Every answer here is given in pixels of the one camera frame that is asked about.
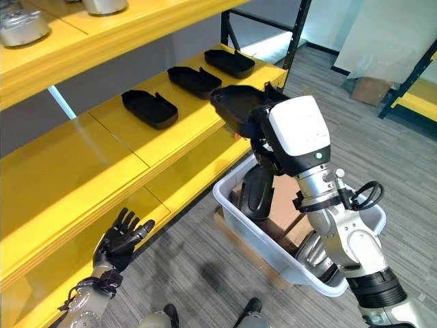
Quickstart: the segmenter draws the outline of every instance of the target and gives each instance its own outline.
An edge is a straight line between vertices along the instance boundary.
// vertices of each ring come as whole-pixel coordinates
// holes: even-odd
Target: cardboard box
[[[252,249],[252,247],[242,241],[235,232],[226,226],[225,218],[223,217],[223,210],[221,208],[214,214],[214,224],[229,239],[229,241],[232,242],[235,248],[274,284],[276,289],[283,290],[284,288],[293,286],[293,284],[285,281],[276,270],[274,270]]]
[[[351,93],[350,98],[376,106],[384,99],[392,84],[392,82],[373,77],[360,77],[355,83],[354,91]]]
[[[232,189],[229,200],[238,207],[242,183]],[[255,222],[271,239],[278,241],[285,236],[301,217],[301,213],[294,208],[292,200],[296,198],[299,191],[296,179],[283,175],[275,176],[273,179],[273,199],[269,217],[266,220]]]
[[[308,216],[303,215],[303,217],[289,229],[286,235],[278,241],[278,244],[289,254],[295,256],[300,244],[302,244],[305,237],[312,231],[313,227],[308,221]]]

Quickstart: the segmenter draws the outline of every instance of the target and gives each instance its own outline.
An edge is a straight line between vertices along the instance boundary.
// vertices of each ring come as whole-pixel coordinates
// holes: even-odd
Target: silver container
[[[0,42],[4,46],[32,43],[50,32],[39,11],[15,10],[0,16]]]
[[[108,15],[128,7],[127,0],[82,0],[90,15]]]

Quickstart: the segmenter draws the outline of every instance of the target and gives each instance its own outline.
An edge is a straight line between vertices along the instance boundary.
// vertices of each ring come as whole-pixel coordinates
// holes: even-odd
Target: metal shelf frame
[[[288,50],[285,55],[284,64],[282,66],[284,70],[287,70],[287,76],[285,78],[285,80],[287,80],[288,74],[290,73],[290,68],[292,67],[293,64],[294,56],[298,48],[300,35],[302,33],[305,20],[307,19],[310,5],[311,5],[311,0],[302,0],[300,2],[299,12],[293,27],[242,10],[237,10],[237,9],[226,10],[221,14],[221,43],[228,45],[229,38],[231,38],[234,48],[238,51],[240,50],[240,45],[238,44],[237,37],[231,25],[231,21],[230,21],[231,14],[245,17],[247,19],[251,19],[252,21],[259,22],[261,24],[276,27],[277,29],[282,29],[283,31],[292,32],[293,35],[288,45]]]
[[[384,108],[378,115],[379,118],[384,119],[392,109],[395,109],[397,101],[411,88],[414,82],[421,76],[423,71],[429,66],[429,64],[437,57],[437,39],[426,51],[426,53],[419,60],[417,65],[414,67],[410,76],[403,82],[399,89],[390,97],[390,100],[385,104]]]

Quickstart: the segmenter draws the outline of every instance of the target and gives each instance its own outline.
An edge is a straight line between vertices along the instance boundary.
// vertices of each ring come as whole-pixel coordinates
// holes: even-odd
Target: black cable
[[[371,188],[370,195],[362,202],[358,203],[357,197],[362,194],[364,191]],[[384,187],[378,181],[370,181],[362,186],[352,197],[352,210],[367,210],[373,206],[375,206],[381,199],[384,197]]]

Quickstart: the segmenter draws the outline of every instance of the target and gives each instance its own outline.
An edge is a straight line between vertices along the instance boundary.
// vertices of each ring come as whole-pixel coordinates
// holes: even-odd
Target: black metal pole
[[[289,70],[289,72],[290,68],[292,67],[294,55],[296,54],[296,50],[298,48],[303,25],[305,24],[305,20],[307,19],[309,5],[311,5],[311,0],[302,0],[300,2],[299,13],[296,17],[296,22],[294,23],[292,39],[290,40],[290,44],[288,45],[287,55],[285,56],[284,65],[282,66],[284,70]]]
[[[230,16],[229,10],[221,13],[221,36],[220,36],[220,42],[223,43],[226,46],[229,43],[229,38],[228,38],[229,33],[227,31],[227,27],[230,24],[229,16]]]
[[[227,32],[231,38],[232,44],[235,49],[240,50],[240,45],[238,44],[237,37],[235,36],[234,29],[232,29],[231,21],[227,21]]]
[[[246,18],[251,19],[253,21],[257,21],[257,22],[260,22],[260,23],[263,23],[263,24],[266,24],[269,26],[276,27],[277,29],[282,29],[284,31],[293,32],[293,28],[291,26],[287,26],[285,24],[275,22],[274,20],[271,20],[271,19],[267,19],[267,18],[258,16],[255,14],[248,13],[248,12],[243,12],[242,10],[237,10],[237,9],[230,9],[230,12],[232,14],[235,14],[235,15],[246,17]]]

